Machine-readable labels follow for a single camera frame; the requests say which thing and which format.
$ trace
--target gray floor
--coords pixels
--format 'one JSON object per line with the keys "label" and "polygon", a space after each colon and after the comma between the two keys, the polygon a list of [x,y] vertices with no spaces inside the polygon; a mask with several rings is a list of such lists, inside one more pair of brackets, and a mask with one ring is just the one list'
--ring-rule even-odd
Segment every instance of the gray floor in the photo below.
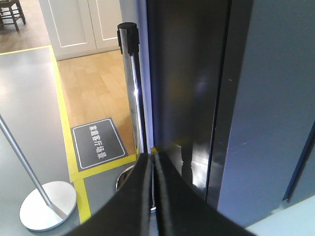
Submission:
{"label": "gray floor", "polygon": [[[69,182],[63,131],[49,48],[0,55],[0,114],[42,184]],[[130,164],[85,179],[92,214],[115,193],[116,179]],[[0,132],[0,235],[61,236],[80,224],[78,209],[59,227],[31,232],[20,206],[35,189]]]}

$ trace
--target round metal base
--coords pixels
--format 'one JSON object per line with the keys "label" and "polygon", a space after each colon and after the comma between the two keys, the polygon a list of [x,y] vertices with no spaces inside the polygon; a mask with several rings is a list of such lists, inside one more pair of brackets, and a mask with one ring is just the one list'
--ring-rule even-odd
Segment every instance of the round metal base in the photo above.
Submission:
{"label": "round metal base", "polygon": [[45,231],[57,227],[72,214],[76,206],[76,192],[71,184],[54,181],[44,184],[43,188],[53,203],[51,207],[46,205],[37,189],[21,205],[21,222],[30,230]]}

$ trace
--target white cabinet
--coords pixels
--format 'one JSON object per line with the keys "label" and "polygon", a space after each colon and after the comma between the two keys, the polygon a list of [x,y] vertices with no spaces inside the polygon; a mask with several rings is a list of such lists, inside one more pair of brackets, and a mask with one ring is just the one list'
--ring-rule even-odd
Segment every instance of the white cabinet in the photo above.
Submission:
{"label": "white cabinet", "polygon": [[117,25],[122,23],[118,0],[89,0],[97,48],[117,46]]}
{"label": "white cabinet", "polygon": [[58,60],[118,49],[119,0],[39,0]]}

